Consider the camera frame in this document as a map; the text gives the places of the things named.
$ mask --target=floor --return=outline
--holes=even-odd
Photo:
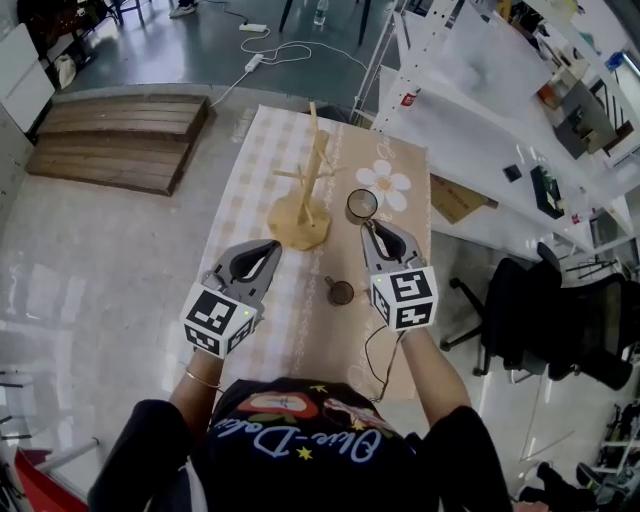
[[[345,51],[368,65],[390,3],[372,1],[362,46],[358,46],[358,30],[363,1],[331,2],[325,26],[316,27],[313,16],[317,0],[296,0],[282,34],[277,30],[284,0],[233,0],[228,8],[244,14],[251,23],[268,25],[272,31],[265,41],[248,43],[248,49],[275,48],[294,40],[317,41]],[[78,73],[65,92],[133,84],[233,84],[244,74],[244,66],[252,57],[242,52],[241,43],[261,34],[241,32],[238,30],[240,18],[223,13],[222,5],[206,0],[199,2],[196,14],[171,20],[169,12],[175,5],[177,0],[146,2],[141,17],[137,11],[124,13],[122,27],[110,19],[104,21],[87,39],[88,51],[96,60]],[[350,108],[365,69],[326,48],[313,46],[312,50],[310,60],[261,65],[244,79],[243,85]],[[397,59],[397,52],[395,56],[389,53],[390,59]],[[300,48],[283,50],[279,59],[305,54]]]
[[[169,396],[190,354],[176,330],[179,310],[247,118],[274,98],[240,89],[223,104],[171,198],[26,177],[0,246],[0,353],[5,366],[33,377],[34,445],[61,449],[96,436],[106,455],[138,400]],[[432,257],[441,289],[432,334],[439,340],[478,321],[448,287],[450,277],[483,296],[503,255],[433,233]],[[515,487],[527,457],[553,460],[568,478],[577,462],[593,462],[613,403],[635,391],[634,382],[614,393],[585,376],[514,385],[497,360],[487,377],[473,377],[475,342],[447,357]],[[379,409],[401,433],[427,431],[417,400]]]

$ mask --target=wooden plank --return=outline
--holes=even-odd
[[[155,162],[160,164],[170,164],[174,167],[182,159],[182,152],[155,152],[136,149],[125,148],[113,148],[113,147],[94,147],[94,146],[56,146],[52,144],[50,146],[42,147],[38,145],[38,154],[40,156],[78,156],[78,157],[101,157],[101,158],[113,158],[117,154],[121,160],[137,160],[139,162]]]
[[[139,160],[125,160],[122,158],[102,158],[94,156],[77,155],[51,155],[36,154],[30,162],[36,167],[47,170],[53,167],[69,165],[72,167],[84,167],[91,172],[93,169],[116,172],[137,173],[140,175],[153,174],[158,176],[173,176],[176,165],[158,162],[141,162]]]
[[[117,102],[111,103],[111,110],[140,110],[140,111],[158,111],[158,112],[187,112],[195,114],[200,109],[200,103],[152,103],[152,102]],[[52,109],[52,114],[57,112],[103,112],[104,103],[88,103],[79,105],[75,101],[68,104],[61,103]]]
[[[129,109],[133,104],[144,108],[145,103],[181,105],[179,109],[189,111]],[[207,113],[208,100],[204,97],[162,95],[88,100],[54,106],[38,133],[48,137],[86,137],[99,133],[103,137],[193,142],[204,125]]]
[[[198,137],[198,134],[200,133],[200,131],[202,130],[202,127],[204,126],[204,123],[207,121],[208,115],[209,115],[209,104],[208,102],[203,102],[200,104],[200,109],[198,110],[198,113],[193,118],[193,121],[191,122],[191,125],[187,130],[188,140],[192,142],[196,140],[196,138]]]
[[[155,110],[126,110],[116,111],[100,111],[100,112],[59,112],[52,111],[46,119],[47,125],[59,124],[67,122],[83,122],[83,121],[103,121],[124,119],[127,121],[165,121],[190,123],[193,121],[196,112],[158,112]]]
[[[65,101],[55,103],[53,108],[67,108],[72,105],[87,107],[93,105],[119,105],[122,103],[185,103],[199,106],[203,101],[207,101],[206,96],[190,96],[187,94],[134,94],[131,96],[112,96],[110,98],[91,98],[88,100]]]
[[[146,139],[132,139],[122,137],[91,137],[91,136],[74,136],[64,137],[48,137],[41,136],[38,140],[39,149],[59,148],[64,146],[85,146],[85,147],[105,147],[112,149],[132,149],[140,151],[152,151],[154,153],[183,153],[189,147],[186,142],[175,141],[158,141]]]
[[[78,121],[48,124],[40,127],[40,133],[71,134],[73,132],[104,132],[111,136],[155,137],[169,140],[186,140],[189,123],[171,123],[163,121]]]
[[[190,149],[184,142],[135,138],[41,137],[26,170],[39,176],[171,195]]]
[[[40,169],[38,166],[29,165],[27,170],[30,174],[38,176],[84,181],[162,195],[171,195],[175,184],[175,180],[167,176],[88,169],[84,166],[53,164],[46,169]]]

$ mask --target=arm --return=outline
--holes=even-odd
[[[471,512],[512,512],[491,436],[471,409],[460,376],[426,329],[409,331],[400,343],[431,427],[418,456],[443,502],[463,505]],[[460,474],[460,461],[473,470],[453,478]]]
[[[142,511],[207,431],[222,359],[197,350],[169,402],[138,403],[89,492],[89,509]]]
[[[471,407],[458,372],[442,355],[426,329],[407,332],[400,343],[431,427],[458,407]]]
[[[222,359],[196,350],[187,367],[187,372],[196,378],[185,373],[169,398],[169,402],[182,414],[194,439],[201,439],[207,432],[217,394],[217,389],[209,386],[220,383],[222,364]]]

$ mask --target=white flower print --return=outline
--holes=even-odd
[[[401,190],[409,190],[411,181],[402,173],[391,174],[391,164],[386,160],[373,162],[373,170],[358,169],[356,179],[363,185],[369,186],[378,200],[378,208],[384,204],[384,200],[397,212],[407,209],[407,200]]]

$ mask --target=wooden stand base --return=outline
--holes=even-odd
[[[298,251],[307,251],[321,244],[329,234],[331,217],[324,211],[324,203],[311,198],[309,212],[313,217],[313,224],[307,220],[298,224],[295,212],[300,208],[301,191],[291,191],[281,197],[271,206],[267,216],[267,225],[273,237],[285,247]]]

